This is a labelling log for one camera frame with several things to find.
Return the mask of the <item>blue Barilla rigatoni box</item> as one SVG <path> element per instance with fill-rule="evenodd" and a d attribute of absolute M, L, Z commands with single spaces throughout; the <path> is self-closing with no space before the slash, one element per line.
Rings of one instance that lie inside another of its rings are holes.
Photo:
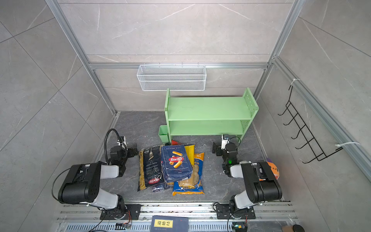
<path fill-rule="evenodd" d="M 193 168 L 184 145 L 163 146 L 161 166 L 166 182 L 178 182 L 191 178 Z"/>

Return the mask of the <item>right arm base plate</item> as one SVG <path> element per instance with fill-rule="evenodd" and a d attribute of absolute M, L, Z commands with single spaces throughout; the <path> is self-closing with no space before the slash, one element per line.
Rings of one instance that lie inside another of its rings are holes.
<path fill-rule="evenodd" d="M 256 219 L 253 208 L 233 210 L 229 204 L 214 203 L 213 210 L 218 219 Z"/>

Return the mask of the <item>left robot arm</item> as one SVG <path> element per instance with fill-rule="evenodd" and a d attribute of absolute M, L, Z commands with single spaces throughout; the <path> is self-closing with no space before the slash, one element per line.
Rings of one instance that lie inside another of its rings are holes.
<path fill-rule="evenodd" d="M 57 196 L 53 182 L 51 194 L 55 200 L 61 204 L 93 206 L 106 212 L 126 211 L 123 197 L 103 190 L 100 181 L 122 177 L 127 160 L 138 155 L 137 145 L 128 146 L 126 138 L 114 128 L 107 131 L 103 145 L 105 162 L 76 164 L 63 171 L 61 174 L 67 175 Z"/>

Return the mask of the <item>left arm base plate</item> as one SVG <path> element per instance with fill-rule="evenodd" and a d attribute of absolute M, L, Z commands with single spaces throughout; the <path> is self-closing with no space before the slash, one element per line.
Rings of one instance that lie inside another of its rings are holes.
<path fill-rule="evenodd" d="M 140 204 L 125 205 L 121 208 L 120 206 L 115 209 L 102 210 L 100 215 L 100 220 L 138 220 L 140 211 Z"/>

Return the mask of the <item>red spaghetti pack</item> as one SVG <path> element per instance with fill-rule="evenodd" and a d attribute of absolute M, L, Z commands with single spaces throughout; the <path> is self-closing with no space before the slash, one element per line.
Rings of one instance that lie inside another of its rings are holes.
<path fill-rule="evenodd" d="M 180 143 L 180 142 L 177 142 L 177 141 L 175 141 L 175 140 L 172 140 L 172 141 L 171 141 L 171 145 L 172 145 L 172 146 L 175 146 L 175 145 L 181 145 L 181 143 Z"/>

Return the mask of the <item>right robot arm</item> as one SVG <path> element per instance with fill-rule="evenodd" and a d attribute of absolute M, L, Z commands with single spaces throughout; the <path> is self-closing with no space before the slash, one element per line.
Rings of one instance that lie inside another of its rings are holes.
<path fill-rule="evenodd" d="M 282 198 L 282 189 L 277 181 L 279 173 L 274 171 L 273 163 L 238 161 L 238 148 L 234 143 L 224 146 L 213 143 L 212 153 L 223 158 L 223 172 L 228 177 L 242 178 L 244 181 L 245 190 L 232 196 L 229 201 L 231 212 Z"/>

